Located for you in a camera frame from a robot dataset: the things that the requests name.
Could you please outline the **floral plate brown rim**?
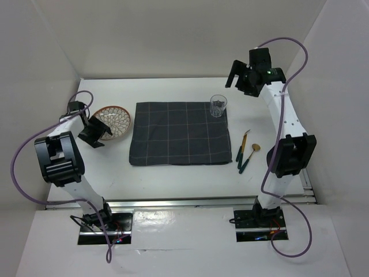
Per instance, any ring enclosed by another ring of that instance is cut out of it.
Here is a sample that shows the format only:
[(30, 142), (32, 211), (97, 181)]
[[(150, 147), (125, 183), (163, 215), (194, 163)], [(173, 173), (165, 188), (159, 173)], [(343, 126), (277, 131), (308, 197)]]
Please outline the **floral plate brown rim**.
[(112, 134), (105, 132), (101, 137), (102, 140), (113, 140), (124, 136), (132, 123), (129, 112), (120, 106), (103, 107), (93, 116), (111, 129)]

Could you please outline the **clear drinking glass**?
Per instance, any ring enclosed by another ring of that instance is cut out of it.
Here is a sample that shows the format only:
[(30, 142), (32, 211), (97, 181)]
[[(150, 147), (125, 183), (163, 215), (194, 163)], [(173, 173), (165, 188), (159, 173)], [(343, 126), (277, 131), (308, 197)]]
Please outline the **clear drinking glass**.
[(228, 100), (223, 95), (213, 95), (210, 99), (210, 113), (213, 117), (218, 118), (223, 115), (228, 104)]

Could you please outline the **dark grey checked cloth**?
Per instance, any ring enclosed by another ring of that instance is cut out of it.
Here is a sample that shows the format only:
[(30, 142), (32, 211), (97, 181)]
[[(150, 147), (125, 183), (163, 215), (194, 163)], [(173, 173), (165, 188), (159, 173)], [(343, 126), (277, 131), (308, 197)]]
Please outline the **dark grey checked cloth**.
[(132, 166), (231, 162), (227, 113), (214, 117), (209, 102), (136, 104), (129, 151)]

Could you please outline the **gold spoon green handle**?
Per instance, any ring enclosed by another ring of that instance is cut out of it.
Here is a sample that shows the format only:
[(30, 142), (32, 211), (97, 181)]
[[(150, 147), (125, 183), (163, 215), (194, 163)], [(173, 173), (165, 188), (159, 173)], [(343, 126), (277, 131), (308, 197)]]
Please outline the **gold spoon green handle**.
[(240, 168), (239, 168), (239, 174), (242, 174), (244, 172), (244, 170), (247, 167), (249, 161), (251, 160), (253, 154), (255, 152), (258, 152), (261, 149), (261, 147), (258, 144), (253, 144), (251, 147), (252, 147), (253, 151), (251, 152), (251, 154), (249, 155), (249, 157), (246, 159), (246, 161), (240, 166)]

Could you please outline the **gold fork green handle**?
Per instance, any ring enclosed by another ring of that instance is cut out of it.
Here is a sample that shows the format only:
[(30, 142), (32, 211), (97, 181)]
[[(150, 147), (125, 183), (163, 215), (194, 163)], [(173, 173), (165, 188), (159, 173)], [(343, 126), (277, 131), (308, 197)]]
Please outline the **gold fork green handle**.
[(246, 140), (247, 140), (247, 135), (248, 135), (248, 133), (250, 132), (250, 129), (249, 130), (247, 130), (245, 133), (244, 133), (244, 135), (243, 135), (243, 140), (242, 140), (242, 144), (241, 144), (241, 146), (240, 146), (240, 148), (239, 148), (239, 150), (238, 150), (238, 154), (237, 154), (237, 156), (236, 156), (236, 161), (238, 162), (238, 161), (240, 161), (240, 156), (241, 156), (241, 154), (243, 153), (243, 151), (244, 151), (244, 148), (245, 148), (245, 145), (246, 145)]

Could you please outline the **gold knife green handle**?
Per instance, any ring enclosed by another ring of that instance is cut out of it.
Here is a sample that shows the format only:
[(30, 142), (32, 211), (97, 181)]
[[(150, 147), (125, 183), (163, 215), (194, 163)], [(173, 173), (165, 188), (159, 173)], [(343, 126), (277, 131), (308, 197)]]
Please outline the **gold knife green handle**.
[(246, 141), (247, 141), (247, 133), (245, 133), (244, 136), (243, 136), (242, 144), (239, 147), (238, 154), (236, 156), (236, 162), (238, 163), (238, 165), (237, 165), (238, 169), (240, 169), (241, 166), (242, 166), (243, 153), (244, 153), (244, 149), (245, 149), (245, 146), (246, 146)]

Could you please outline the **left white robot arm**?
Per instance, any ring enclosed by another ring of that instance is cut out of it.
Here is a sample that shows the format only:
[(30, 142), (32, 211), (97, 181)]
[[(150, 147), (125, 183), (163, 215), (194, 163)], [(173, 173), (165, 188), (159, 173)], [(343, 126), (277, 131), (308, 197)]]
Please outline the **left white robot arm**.
[(110, 127), (96, 117), (87, 119), (84, 115), (64, 116), (48, 136), (34, 142), (43, 179), (65, 192), (82, 208), (82, 220), (101, 230), (108, 230), (114, 223), (114, 216), (105, 199), (97, 194), (85, 177), (85, 163), (76, 138), (93, 148), (104, 144), (99, 139), (105, 133), (112, 134)]

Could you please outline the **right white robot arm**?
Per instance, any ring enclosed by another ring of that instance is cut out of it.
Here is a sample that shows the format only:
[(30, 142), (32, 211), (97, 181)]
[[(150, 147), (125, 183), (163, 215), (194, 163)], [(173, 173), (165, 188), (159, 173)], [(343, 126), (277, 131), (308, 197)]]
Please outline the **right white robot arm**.
[(254, 224), (265, 226), (277, 217), (289, 184), (307, 167), (317, 140), (300, 123), (289, 97), (288, 80), (280, 68), (272, 68), (267, 61), (248, 65), (235, 60), (227, 88), (234, 78), (238, 79), (238, 90), (265, 101), (277, 132), (275, 145), (266, 156), (268, 169), (251, 213)]

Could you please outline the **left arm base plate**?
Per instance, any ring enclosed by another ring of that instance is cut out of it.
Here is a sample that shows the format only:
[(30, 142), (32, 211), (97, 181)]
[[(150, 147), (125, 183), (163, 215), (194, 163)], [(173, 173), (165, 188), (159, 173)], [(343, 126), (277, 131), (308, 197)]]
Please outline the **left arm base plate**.
[[(100, 226), (87, 225), (80, 217), (73, 217), (80, 227), (78, 245), (106, 245), (106, 239)], [(116, 245), (131, 244), (131, 230), (133, 224), (132, 212), (117, 212), (112, 214), (112, 222), (106, 225), (110, 243)]]

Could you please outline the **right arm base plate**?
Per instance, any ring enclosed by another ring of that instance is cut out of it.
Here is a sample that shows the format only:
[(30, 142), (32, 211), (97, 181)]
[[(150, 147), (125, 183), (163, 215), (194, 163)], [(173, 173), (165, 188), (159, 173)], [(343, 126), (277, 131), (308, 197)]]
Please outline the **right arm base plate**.
[(277, 215), (269, 219), (255, 219), (251, 210), (235, 210), (234, 217), (229, 220), (235, 226), (237, 242), (289, 240), (284, 214), (279, 210)]

